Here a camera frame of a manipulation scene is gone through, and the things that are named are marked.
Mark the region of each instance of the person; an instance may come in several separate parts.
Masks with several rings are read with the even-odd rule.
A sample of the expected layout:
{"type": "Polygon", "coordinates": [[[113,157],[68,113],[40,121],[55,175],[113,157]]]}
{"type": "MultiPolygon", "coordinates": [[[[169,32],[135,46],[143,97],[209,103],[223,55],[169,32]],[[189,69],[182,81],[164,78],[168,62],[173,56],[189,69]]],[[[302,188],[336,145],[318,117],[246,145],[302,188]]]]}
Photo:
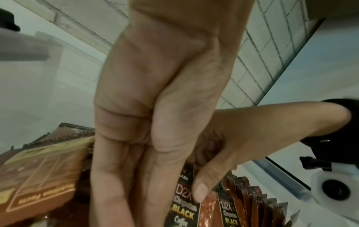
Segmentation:
{"type": "Polygon", "coordinates": [[[99,78],[93,226],[163,226],[186,161],[198,202],[231,168],[340,128],[332,103],[216,111],[254,0],[130,0],[99,78]]]}

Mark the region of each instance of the black sleeve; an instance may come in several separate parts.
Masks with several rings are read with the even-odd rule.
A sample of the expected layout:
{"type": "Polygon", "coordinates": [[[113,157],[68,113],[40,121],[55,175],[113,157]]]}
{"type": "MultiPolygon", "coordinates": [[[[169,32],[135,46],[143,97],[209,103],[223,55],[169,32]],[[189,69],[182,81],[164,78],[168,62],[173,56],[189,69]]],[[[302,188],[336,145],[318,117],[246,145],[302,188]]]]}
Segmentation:
{"type": "Polygon", "coordinates": [[[343,128],[324,136],[307,137],[301,142],[310,147],[317,159],[329,162],[359,164],[359,101],[353,99],[329,99],[344,106],[352,118],[343,128]]]}

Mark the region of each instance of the white brick wall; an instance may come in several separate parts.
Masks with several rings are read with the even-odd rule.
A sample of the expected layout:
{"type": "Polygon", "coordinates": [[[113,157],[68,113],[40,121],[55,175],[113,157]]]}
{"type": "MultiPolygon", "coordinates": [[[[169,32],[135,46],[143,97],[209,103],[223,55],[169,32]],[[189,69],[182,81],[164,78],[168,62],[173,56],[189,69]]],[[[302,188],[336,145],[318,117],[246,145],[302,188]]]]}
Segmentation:
{"type": "MultiPolygon", "coordinates": [[[[128,24],[127,0],[14,0],[107,54],[128,24]]],[[[305,0],[257,0],[217,107],[258,104],[310,38],[305,0]]]]}

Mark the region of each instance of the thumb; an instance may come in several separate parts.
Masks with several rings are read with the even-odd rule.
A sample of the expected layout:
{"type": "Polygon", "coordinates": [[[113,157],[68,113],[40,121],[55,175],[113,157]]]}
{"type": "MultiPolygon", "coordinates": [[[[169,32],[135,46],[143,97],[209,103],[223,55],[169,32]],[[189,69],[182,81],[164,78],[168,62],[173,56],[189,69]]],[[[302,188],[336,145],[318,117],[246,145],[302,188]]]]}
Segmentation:
{"type": "Polygon", "coordinates": [[[233,168],[236,164],[235,161],[233,153],[223,150],[203,166],[192,184],[194,200],[201,203],[226,173],[233,168]]]}

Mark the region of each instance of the fingernail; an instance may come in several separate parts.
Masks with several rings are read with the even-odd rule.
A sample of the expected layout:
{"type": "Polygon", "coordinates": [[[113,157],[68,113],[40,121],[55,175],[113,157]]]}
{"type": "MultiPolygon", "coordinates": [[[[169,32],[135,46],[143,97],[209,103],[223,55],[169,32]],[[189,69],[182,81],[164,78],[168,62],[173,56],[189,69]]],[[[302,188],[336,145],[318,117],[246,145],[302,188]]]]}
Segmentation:
{"type": "Polygon", "coordinates": [[[193,196],[197,202],[202,203],[208,193],[209,190],[207,186],[204,183],[200,183],[194,190],[193,196]]]}

